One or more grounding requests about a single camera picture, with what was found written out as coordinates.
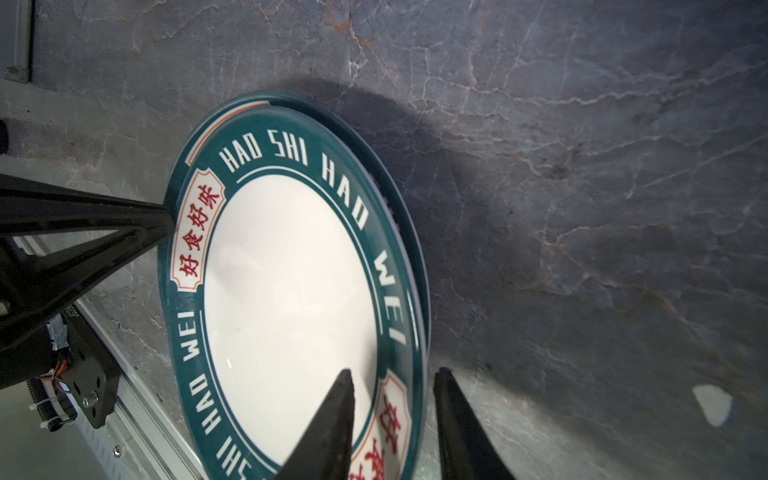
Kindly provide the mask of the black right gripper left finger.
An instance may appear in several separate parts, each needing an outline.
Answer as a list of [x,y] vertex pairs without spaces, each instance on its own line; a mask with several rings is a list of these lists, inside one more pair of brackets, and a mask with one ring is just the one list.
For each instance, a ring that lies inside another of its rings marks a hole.
[[354,409],[351,371],[343,369],[274,479],[347,479]]

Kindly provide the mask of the green rim plate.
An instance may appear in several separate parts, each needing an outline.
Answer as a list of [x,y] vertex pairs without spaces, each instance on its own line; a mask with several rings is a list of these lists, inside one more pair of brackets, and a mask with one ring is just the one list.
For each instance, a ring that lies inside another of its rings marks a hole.
[[192,150],[203,140],[204,134],[218,117],[231,110],[256,108],[264,105],[287,107],[318,121],[346,144],[365,167],[371,178],[375,180],[388,203],[395,223],[400,229],[401,238],[411,263],[420,296],[425,344],[427,347],[430,347],[432,345],[432,311],[426,263],[417,230],[403,196],[398,190],[389,170],[374,149],[353,127],[318,103],[302,96],[285,92],[256,91],[234,97],[218,105],[198,123],[185,142],[171,170],[163,204],[168,208],[173,208],[176,205],[182,190],[182,184],[191,168]]
[[271,479],[351,371],[350,479],[413,476],[428,347],[400,229],[318,121],[264,105],[192,150],[159,286],[182,410],[212,479]]

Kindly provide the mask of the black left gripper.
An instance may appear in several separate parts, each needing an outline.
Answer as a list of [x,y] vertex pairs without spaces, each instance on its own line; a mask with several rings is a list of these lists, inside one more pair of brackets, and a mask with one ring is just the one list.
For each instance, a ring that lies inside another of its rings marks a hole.
[[162,204],[1,177],[1,387],[27,387],[42,429],[106,425],[122,370],[71,304],[174,230]]

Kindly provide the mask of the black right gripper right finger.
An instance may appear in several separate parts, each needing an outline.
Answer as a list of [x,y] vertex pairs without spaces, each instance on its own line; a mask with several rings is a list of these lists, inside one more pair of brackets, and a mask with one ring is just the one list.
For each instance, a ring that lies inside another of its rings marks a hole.
[[437,371],[433,392],[442,478],[513,480],[449,368]]

